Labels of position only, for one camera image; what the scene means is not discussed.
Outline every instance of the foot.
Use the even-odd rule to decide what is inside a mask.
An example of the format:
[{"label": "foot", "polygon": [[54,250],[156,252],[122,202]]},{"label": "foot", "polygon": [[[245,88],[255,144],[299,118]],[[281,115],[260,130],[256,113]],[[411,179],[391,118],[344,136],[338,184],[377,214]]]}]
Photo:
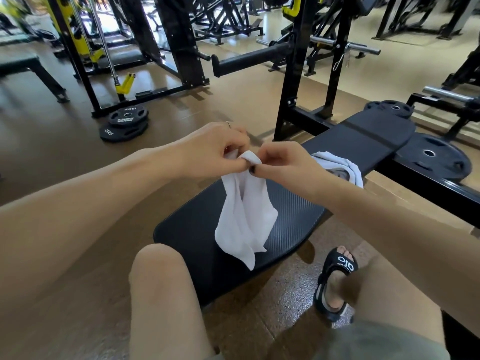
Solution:
[{"label": "foot", "polygon": [[[345,246],[339,246],[337,252],[343,254],[348,259],[353,260],[352,254],[345,248]],[[345,278],[345,273],[339,270],[335,270],[330,274],[328,278],[325,290],[325,300],[329,307],[340,310],[343,306],[344,300],[339,295],[340,282]]]}]

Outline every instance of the person's left arm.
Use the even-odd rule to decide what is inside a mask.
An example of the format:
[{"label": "person's left arm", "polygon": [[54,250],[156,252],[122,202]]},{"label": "person's left arm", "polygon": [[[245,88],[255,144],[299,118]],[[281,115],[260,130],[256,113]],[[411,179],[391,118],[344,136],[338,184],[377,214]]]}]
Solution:
[{"label": "person's left arm", "polygon": [[115,222],[177,178],[248,169],[226,149],[248,149],[242,128],[212,123],[172,144],[143,149],[105,168],[0,207],[0,312],[39,294]]}]

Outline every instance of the person's right arm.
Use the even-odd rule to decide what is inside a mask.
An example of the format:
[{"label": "person's right arm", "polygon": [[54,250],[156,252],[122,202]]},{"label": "person's right arm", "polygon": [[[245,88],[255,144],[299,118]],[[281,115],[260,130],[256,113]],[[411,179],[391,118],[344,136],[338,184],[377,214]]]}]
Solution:
[{"label": "person's right arm", "polygon": [[331,211],[411,283],[480,337],[480,242],[385,202],[323,169],[296,142],[264,144],[254,175]]}]

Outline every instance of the black sandal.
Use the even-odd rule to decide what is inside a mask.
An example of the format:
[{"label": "black sandal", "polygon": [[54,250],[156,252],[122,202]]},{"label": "black sandal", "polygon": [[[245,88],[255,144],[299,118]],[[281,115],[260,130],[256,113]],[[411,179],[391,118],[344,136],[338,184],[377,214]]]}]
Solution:
[{"label": "black sandal", "polygon": [[346,276],[349,276],[351,273],[356,272],[359,268],[355,257],[353,257],[352,261],[345,255],[340,254],[337,249],[338,248],[334,248],[328,253],[325,263],[323,264],[323,270],[318,277],[317,290],[313,296],[313,303],[317,310],[331,322],[337,322],[345,314],[345,311],[349,305],[345,302],[340,309],[336,310],[335,312],[332,311],[332,308],[325,300],[325,288],[328,278],[330,278],[330,275],[336,270],[339,270],[345,273]]}]

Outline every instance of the silver metal bar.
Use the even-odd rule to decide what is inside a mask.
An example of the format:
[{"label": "silver metal bar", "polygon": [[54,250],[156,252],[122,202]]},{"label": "silver metal bar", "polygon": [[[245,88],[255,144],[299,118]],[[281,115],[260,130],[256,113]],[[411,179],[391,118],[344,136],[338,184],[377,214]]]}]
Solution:
[{"label": "silver metal bar", "polygon": [[263,46],[270,46],[270,43],[268,41],[262,40],[262,39],[257,39],[257,44],[261,44]]},{"label": "silver metal bar", "polygon": [[440,88],[435,88],[435,87],[430,87],[430,86],[424,87],[423,92],[428,92],[429,94],[432,94],[432,95],[435,95],[435,96],[450,98],[450,99],[458,101],[458,102],[463,102],[464,104],[466,104],[467,102],[471,102],[475,99],[473,97],[464,96],[462,94],[458,94],[458,93],[455,93],[455,92],[450,92],[449,90],[442,90]]},{"label": "silver metal bar", "polygon": [[71,8],[73,9],[73,14],[75,15],[75,19],[77,20],[78,26],[80,27],[81,35],[83,35],[87,43],[88,51],[90,52],[90,55],[93,55],[92,48],[90,47],[90,43],[88,42],[87,32],[85,31],[85,25],[82,18],[80,17],[80,14],[78,13],[75,0],[70,0],[70,4],[71,4]]},{"label": "silver metal bar", "polygon": [[[310,41],[315,42],[315,43],[326,44],[328,46],[334,46],[337,43],[336,40],[327,39],[327,38],[318,38],[316,36],[310,36]],[[363,52],[363,53],[367,53],[367,54],[374,54],[376,56],[379,55],[380,52],[381,52],[380,49],[370,48],[369,46],[362,45],[362,44],[357,44],[357,43],[350,42],[350,41],[346,44],[345,51],[347,51],[347,50],[356,50],[358,52]]]},{"label": "silver metal bar", "polygon": [[112,72],[113,81],[115,82],[116,86],[120,86],[120,81],[119,81],[117,72],[115,71],[115,66],[113,65],[112,58],[110,56],[109,47],[107,46],[107,40],[105,39],[105,34],[103,33],[102,24],[100,22],[99,15],[97,14],[97,5],[95,4],[94,0],[88,0],[88,3],[90,4],[90,9],[92,10],[93,18],[95,19],[95,23],[98,27],[98,35],[102,40],[103,50],[105,51],[105,56],[108,61],[108,66],[110,67],[110,70]]}]

